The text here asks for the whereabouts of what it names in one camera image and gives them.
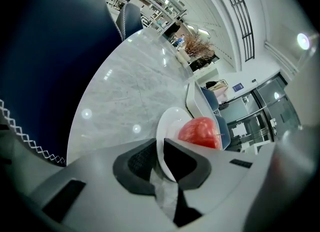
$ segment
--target person in blue shirt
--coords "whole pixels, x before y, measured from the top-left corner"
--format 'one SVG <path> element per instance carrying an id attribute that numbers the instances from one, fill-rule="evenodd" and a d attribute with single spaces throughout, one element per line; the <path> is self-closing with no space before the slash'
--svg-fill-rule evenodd
<path id="1" fill-rule="evenodd" d="M 180 44 L 180 43 L 182 43 L 182 42 L 184 41 L 184 39 L 185 39 L 185 35 L 182 34 L 181 37 L 180 37 L 177 41 L 175 41 L 172 45 L 173 45 L 174 47 L 177 47 L 178 44 Z"/>

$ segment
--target blue sign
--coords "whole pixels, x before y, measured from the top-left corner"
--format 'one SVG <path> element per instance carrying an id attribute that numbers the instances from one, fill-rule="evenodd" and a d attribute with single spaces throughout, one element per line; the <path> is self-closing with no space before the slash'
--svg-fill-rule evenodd
<path id="1" fill-rule="evenodd" d="M 240 91 L 241 89 L 244 88 L 244 86 L 242 85 L 242 83 L 238 83 L 237 85 L 232 87 L 234 89 L 235 92 Z"/>

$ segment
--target red apple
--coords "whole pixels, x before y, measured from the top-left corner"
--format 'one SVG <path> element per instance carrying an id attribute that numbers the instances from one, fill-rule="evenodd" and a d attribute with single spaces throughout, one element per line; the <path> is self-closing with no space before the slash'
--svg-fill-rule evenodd
<path id="1" fill-rule="evenodd" d="M 216 123 L 208 117 L 198 117 L 187 122 L 178 134 L 184 142 L 221 150 L 221 137 Z"/>

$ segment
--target dark blue chair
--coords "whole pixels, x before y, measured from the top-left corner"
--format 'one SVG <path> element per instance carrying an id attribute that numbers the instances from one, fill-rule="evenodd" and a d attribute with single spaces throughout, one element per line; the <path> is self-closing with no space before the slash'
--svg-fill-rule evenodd
<path id="1" fill-rule="evenodd" d="M 126 3 L 122 7 L 115 23 L 120 29 L 123 40 L 144 28 L 140 8 L 132 3 Z"/>
<path id="2" fill-rule="evenodd" d="M 214 92 L 209 89 L 201 87 L 202 93 L 208 101 L 212 111 L 216 111 L 219 108 L 219 102 Z"/>
<path id="3" fill-rule="evenodd" d="M 226 147 L 228 147 L 231 142 L 229 129 L 228 129 L 226 120 L 222 116 L 215 115 L 215 118 L 218 121 L 219 129 L 220 129 L 222 149 L 225 150 Z"/>
<path id="4" fill-rule="evenodd" d="M 65 166 L 81 97 L 122 37 L 105 0 L 19 2 L 0 53 L 0 114 L 34 153 Z"/>

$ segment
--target white plate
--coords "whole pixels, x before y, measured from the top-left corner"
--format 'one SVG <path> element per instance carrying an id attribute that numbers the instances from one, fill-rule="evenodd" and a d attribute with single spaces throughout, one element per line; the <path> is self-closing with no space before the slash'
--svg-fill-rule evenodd
<path id="1" fill-rule="evenodd" d="M 170 107 L 161 116 L 156 129 L 156 152 L 158 160 L 164 174 L 173 182 L 175 177 L 169 170 L 164 160 L 164 139 L 177 139 L 181 128 L 190 120 L 192 117 L 180 107 Z"/>

